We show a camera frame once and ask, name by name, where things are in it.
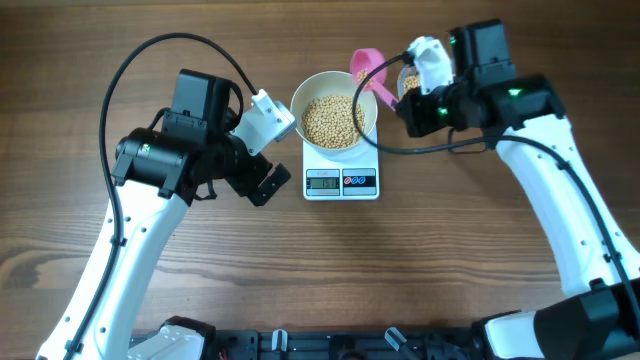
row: bowl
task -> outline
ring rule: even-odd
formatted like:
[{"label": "bowl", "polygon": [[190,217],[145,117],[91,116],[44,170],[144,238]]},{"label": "bowl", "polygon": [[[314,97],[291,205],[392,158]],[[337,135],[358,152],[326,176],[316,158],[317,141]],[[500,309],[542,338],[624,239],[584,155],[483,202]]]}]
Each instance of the bowl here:
[{"label": "bowl", "polygon": [[[304,111],[313,100],[327,95],[346,95],[353,98],[357,88],[358,86],[351,77],[351,74],[342,71],[325,71],[315,74],[298,86],[298,89],[291,99],[291,113],[297,120],[296,131],[300,137],[317,152],[327,157],[339,157],[345,152],[351,153],[350,150],[364,142],[362,138],[359,138],[358,141],[351,146],[340,149],[329,149],[309,141],[302,129],[302,114],[304,114]],[[376,98],[370,91],[363,91],[358,98],[358,104],[360,104],[364,110],[364,133],[369,136],[378,118]]]}]

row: wood grain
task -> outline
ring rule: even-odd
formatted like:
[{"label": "wood grain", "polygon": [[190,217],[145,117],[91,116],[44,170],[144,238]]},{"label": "wood grain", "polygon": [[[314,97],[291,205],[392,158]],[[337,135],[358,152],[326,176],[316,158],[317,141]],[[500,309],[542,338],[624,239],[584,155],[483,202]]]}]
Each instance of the wood grain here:
[{"label": "wood grain", "polygon": [[[637,2],[167,2],[0,1],[0,359],[32,358],[70,299],[107,204],[102,98],[130,51],[166,32],[213,39],[256,87],[289,103],[307,77],[347,70],[356,48],[391,56],[419,35],[500,17],[520,74],[552,80],[595,182],[640,240]],[[148,49],[114,95],[109,148],[170,103],[181,68],[238,79],[199,44]],[[387,144],[446,140],[408,139],[382,107],[378,122]],[[224,182],[218,200],[193,205],[158,263],[137,331],[172,315],[259,330],[465,325],[561,299],[544,233],[495,153],[382,154],[380,200],[338,204],[302,197],[301,147],[292,135],[267,149],[294,177],[265,208]]]}]

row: white scale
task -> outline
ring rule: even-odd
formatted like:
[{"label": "white scale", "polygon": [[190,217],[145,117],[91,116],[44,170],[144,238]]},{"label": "white scale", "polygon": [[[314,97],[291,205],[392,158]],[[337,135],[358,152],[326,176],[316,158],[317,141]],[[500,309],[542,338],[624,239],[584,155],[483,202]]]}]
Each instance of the white scale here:
[{"label": "white scale", "polygon": [[[378,141],[377,128],[369,138]],[[375,200],[380,196],[378,149],[362,141],[334,157],[318,153],[303,141],[302,193],[307,200]]]}]

